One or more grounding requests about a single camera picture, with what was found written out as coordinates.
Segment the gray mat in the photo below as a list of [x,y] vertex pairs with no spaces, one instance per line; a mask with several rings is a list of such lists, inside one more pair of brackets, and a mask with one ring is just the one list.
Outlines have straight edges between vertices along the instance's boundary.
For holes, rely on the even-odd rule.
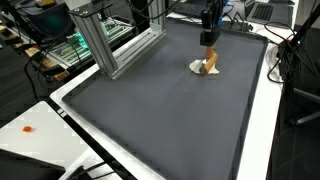
[[169,21],[166,37],[119,80],[97,73],[64,101],[168,179],[235,178],[267,40],[223,31],[220,74],[202,77],[189,70],[204,58],[200,32]]

